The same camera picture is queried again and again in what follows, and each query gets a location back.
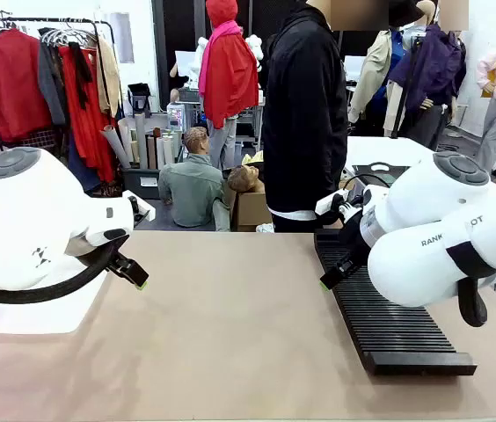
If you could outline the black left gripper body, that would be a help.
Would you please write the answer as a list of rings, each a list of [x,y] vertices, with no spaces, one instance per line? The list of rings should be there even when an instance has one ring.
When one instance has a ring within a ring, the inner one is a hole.
[[[111,256],[106,269],[117,276],[129,276],[132,268],[133,260],[117,251]]]

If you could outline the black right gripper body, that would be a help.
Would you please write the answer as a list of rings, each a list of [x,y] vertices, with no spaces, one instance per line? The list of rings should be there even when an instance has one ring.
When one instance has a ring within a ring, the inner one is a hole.
[[[355,273],[367,264],[370,247],[361,238],[357,238],[339,260],[342,273]]]

